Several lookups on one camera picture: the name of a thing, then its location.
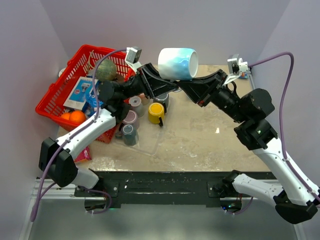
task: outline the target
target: red plastic basket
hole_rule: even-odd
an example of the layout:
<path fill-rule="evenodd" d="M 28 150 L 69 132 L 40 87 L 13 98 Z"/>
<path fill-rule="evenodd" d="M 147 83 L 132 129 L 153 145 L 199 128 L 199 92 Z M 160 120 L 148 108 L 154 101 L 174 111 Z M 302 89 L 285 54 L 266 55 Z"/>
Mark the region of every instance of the red plastic basket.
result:
<path fill-rule="evenodd" d="M 64 107 L 64 103 L 77 83 L 79 77 L 85 77 L 87 75 L 90 69 L 88 65 L 88 58 L 92 50 L 94 52 L 90 58 L 91 65 L 94 65 L 97 60 L 114 51 L 114 49 L 111 48 L 91 45 L 83 45 L 80 47 L 73 58 L 68 61 L 67 67 L 62 75 L 55 83 L 50 85 L 48 91 L 35 108 L 35 111 L 38 114 L 52 119 L 67 131 L 75 129 L 79 124 L 60 117 L 67 110 Z M 125 53 L 117 52 L 110 56 L 109 59 L 116 64 L 117 73 L 128 79 L 127 73 L 130 68 L 125 63 L 125 57 Z M 108 144 L 114 136 L 115 131 L 116 127 L 101 134 L 96 140 Z"/>

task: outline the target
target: beige tabletop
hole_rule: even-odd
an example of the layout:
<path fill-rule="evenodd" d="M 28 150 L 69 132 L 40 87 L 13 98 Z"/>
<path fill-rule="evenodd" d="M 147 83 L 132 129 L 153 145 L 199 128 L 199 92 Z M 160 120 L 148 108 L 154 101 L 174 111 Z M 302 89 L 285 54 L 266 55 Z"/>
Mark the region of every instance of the beige tabletop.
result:
<path fill-rule="evenodd" d="M 228 72 L 226 65 L 200 65 L 197 75 L 206 76 L 218 69 Z M 235 82 L 240 97 L 252 89 L 249 80 Z M 170 99 L 174 103 L 169 109 L 171 115 L 154 155 L 127 149 L 115 141 L 94 141 L 89 146 L 92 160 L 78 165 L 96 171 L 269 171 L 238 140 L 234 132 L 238 124 L 212 103 L 199 107 L 183 91 L 171 92 Z M 66 133 L 60 127 L 58 136 Z"/>

